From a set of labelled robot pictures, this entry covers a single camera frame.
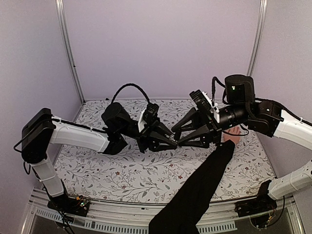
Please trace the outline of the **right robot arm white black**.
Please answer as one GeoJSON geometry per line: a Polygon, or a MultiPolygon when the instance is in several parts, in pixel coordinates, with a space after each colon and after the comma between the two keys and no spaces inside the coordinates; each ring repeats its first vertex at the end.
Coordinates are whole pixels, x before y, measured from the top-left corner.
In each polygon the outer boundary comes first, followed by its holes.
{"type": "Polygon", "coordinates": [[[311,123],[277,101],[256,98],[252,77],[230,75],[220,85],[224,87],[223,108],[218,108],[215,99],[205,92],[190,93],[196,107],[172,127],[179,146],[208,148],[210,143],[218,145],[226,130],[240,125],[246,126],[246,131],[312,148],[311,123]]]}

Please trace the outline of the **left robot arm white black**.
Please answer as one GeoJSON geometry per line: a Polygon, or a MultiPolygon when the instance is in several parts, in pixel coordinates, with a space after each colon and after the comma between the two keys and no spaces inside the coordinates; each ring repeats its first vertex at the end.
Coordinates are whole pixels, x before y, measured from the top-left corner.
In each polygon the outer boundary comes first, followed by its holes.
{"type": "Polygon", "coordinates": [[[124,137],[136,140],[140,152],[172,150],[177,142],[172,132],[157,116],[159,106],[148,103],[134,120],[118,102],[111,103],[101,115],[102,130],[76,124],[54,116],[49,108],[41,109],[22,129],[21,140],[13,147],[21,153],[24,162],[37,174],[53,203],[63,212],[73,204],[47,156],[50,144],[65,144],[94,150],[105,155],[116,155],[126,146],[124,137]]]}

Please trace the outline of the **black sleeved forearm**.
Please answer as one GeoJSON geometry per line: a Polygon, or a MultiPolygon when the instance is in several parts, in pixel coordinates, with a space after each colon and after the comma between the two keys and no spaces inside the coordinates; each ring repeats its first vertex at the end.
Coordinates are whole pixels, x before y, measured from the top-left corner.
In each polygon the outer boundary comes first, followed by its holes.
{"type": "Polygon", "coordinates": [[[197,234],[196,224],[231,161],[235,143],[227,140],[191,174],[171,201],[149,222],[150,234],[197,234]]]}

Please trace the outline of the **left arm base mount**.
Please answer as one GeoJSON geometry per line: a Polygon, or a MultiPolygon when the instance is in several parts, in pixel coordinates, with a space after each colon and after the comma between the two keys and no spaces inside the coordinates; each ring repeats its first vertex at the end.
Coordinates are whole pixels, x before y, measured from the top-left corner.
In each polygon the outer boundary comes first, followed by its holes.
{"type": "Polygon", "coordinates": [[[63,192],[60,195],[51,196],[47,191],[47,195],[49,197],[47,207],[61,213],[86,217],[90,207],[90,199],[83,195],[70,197],[63,181],[61,181],[61,183],[63,192]]]}

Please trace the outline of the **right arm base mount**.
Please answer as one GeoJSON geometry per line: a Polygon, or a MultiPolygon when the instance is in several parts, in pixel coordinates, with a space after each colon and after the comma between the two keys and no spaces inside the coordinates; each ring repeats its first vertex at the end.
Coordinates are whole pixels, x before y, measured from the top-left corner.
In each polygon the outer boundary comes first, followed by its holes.
{"type": "Polygon", "coordinates": [[[269,227],[273,217],[275,216],[277,203],[269,197],[269,184],[271,180],[265,181],[260,185],[258,193],[255,198],[238,201],[235,203],[235,212],[239,217],[256,215],[266,212],[265,215],[252,217],[251,224],[258,229],[269,227]]]}

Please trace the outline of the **person's bare hand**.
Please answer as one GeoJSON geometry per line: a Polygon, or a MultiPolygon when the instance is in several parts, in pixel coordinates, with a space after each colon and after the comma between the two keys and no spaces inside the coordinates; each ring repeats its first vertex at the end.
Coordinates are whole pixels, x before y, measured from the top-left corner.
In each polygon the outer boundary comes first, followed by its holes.
{"type": "Polygon", "coordinates": [[[237,144],[240,141],[240,127],[235,126],[225,131],[223,134],[223,141],[226,142],[228,140],[232,141],[234,144],[237,144]]]}

